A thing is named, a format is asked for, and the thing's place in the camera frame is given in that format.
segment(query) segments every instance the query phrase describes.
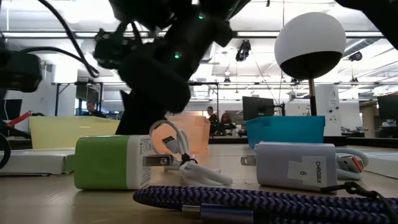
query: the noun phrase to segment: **orange translucent bin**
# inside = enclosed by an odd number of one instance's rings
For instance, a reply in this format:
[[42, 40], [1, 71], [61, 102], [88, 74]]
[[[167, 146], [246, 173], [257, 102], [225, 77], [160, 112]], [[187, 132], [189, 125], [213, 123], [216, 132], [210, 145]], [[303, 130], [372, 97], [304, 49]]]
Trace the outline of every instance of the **orange translucent bin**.
[[[169, 116], [167, 119], [185, 131], [188, 136], [191, 153], [207, 151], [210, 122], [204, 116]], [[170, 153], [162, 142], [163, 139], [169, 136], [176, 138], [175, 131], [168, 124], [162, 124], [155, 129], [152, 140], [160, 152]]]

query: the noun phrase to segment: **white power adapter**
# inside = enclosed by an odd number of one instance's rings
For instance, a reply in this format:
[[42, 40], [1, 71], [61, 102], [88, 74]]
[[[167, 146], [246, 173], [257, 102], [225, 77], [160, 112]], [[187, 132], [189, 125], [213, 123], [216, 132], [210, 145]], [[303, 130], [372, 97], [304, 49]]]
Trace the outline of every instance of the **white power adapter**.
[[[261, 142], [256, 151], [261, 185], [319, 191], [337, 184], [336, 151], [332, 144]], [[250, 164], [249, 157], [241, 159]]]
[[133, 190], [146, 186], [151, 166], [170, 166], [170, 155], [150, 156], [150, 136], [90, 136], [80, 138], [75, 151], [78, 189]]

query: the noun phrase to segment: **white spherical lamp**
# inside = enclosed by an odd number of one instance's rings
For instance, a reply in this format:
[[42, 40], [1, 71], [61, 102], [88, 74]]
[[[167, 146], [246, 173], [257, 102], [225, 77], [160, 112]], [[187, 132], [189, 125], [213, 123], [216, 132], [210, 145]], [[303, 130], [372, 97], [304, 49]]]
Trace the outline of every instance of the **white spherical lamp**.
[[343, 26], [333, 16], [309, 12], [289, 21], [275, 42], [275, 59], [298, 80], [318, 78], [341, 60], [346, 47]]

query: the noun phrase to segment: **blue bin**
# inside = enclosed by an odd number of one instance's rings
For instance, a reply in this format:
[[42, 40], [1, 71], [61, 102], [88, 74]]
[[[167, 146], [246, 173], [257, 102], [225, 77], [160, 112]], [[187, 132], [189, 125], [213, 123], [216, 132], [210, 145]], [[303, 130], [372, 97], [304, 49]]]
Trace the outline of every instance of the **blue bin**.
[[261, 141], [323, 143], [324, 116], [264, 116], [246, 122], [250, 147]]

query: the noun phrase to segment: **table surface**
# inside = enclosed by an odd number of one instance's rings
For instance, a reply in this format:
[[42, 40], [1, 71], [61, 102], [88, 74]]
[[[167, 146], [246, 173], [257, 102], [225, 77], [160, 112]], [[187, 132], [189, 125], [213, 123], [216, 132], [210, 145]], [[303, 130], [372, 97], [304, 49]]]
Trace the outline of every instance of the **table surface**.
[[[392, 152], [396, 149], [361, 147], [364, 152]], [[200, 164], [222, 169], [234, 179], [233, 188], [313, 194], [299, 190], [263, 187], [257, 183], [256, 168], [240, 165], [240, 157], [254, 155], [243, 145], [210, 145], [208, 152], [197, 154]], [[152, 184], [183, 185], [178, 172], [154, 168]], [[358, 182], [385, 197], [398, 197], [398, 180], [365, 172]], [[133, 191], [84, 191], [73, 184], [73, 175], [51, 177], [0, 178], [0, 223], [201, 223], [182, 213], [140, 205], [132, 199]], [[345, 197], [345, 191], [337, 196]]]

